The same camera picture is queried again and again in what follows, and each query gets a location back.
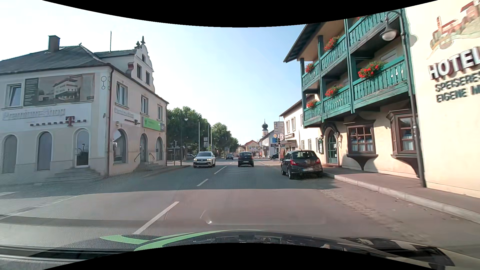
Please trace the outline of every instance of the mural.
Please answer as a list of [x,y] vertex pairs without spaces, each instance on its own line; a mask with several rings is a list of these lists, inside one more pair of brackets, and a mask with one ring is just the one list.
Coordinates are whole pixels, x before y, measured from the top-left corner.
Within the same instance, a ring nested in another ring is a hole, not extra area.
[[94,99],[94,73],[25,79],[24,106]]
[[437,17],[437,30],[432,33],[430,48],[432,53],[429,59],[438,49],[447,49],[453,45],[455,39],[480,37],[480,0],[473,0],[460,9],[461,19],[452,19],[446,24],[442,18]]

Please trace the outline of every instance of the stairs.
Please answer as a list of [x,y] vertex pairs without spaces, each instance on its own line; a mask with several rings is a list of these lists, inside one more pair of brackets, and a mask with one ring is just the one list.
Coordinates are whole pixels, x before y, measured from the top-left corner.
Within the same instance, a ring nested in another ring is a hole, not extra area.
[[55,176],[46,178],[47,182],[89,183],[102,179],[99,172],[91,168],[70,168]]

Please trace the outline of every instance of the black car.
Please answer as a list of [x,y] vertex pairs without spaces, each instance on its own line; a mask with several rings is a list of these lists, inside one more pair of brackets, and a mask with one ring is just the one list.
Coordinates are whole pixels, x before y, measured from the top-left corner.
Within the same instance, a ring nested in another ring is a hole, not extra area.
[[268,156],[268,158],[271,159],[271,160],[278,159],[278,152],[271,155],[271,156]]
[[322,177],[323,167],[320,159],[312,150],[294,150],[287,152],[280,159],[282,175],[288,175],[289,179],[305,174],[314,174]]
[[250,165],[253,167],[253,154],[252,152],[240,152],[239,155],[239,167],[242,165]]

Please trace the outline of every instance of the parked car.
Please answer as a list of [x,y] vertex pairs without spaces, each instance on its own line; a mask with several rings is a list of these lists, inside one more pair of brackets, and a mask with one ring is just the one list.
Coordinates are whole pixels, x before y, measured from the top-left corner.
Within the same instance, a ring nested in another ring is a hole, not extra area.
[[323,167],[320,159],[311,150],[294,150],[287,152],[280,159],[282,175],[288,175],[289,179],[305,174],[315,174],[322,177]]
[[239,167],[242,165],[250,165],[253,167],[253,154],[252,152],[240,152],[239,155]]
[[271,159],[271,160],[278,159],[278,152],[271,155],[271,156],[268,156],[268,158]]
[[193,167],[208,167],[216,166],[215,155],[212,152],[198,152],[198,155],[193,159]]

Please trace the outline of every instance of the arched doorway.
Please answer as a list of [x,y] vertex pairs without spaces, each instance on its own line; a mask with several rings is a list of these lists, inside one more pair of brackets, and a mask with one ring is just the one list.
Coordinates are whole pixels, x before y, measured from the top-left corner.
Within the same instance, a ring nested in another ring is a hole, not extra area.
[[145,133],[140,136],[140,162],[147,162],[148,149],[147,149],[147,135]]
[[333,130],[330,130],[327,138],[327,163],[338,164],[338,156],[336,151],[336,138]]
[[77,133],[77,144],[75,149],[75,166],[77,168],[88,167],[88,154],[90,148],[90,135],[88,131],[81,130]]
[[8,135],[3,142],[2,173],[15,172],[17,164],[17,137]]
[[38,155],[36,160],[36,170],[50,170],[52,161],[52,134],[44,132],[38,138]]
[[163,160],[163,140],[158,137],[155,145],[156,160]]

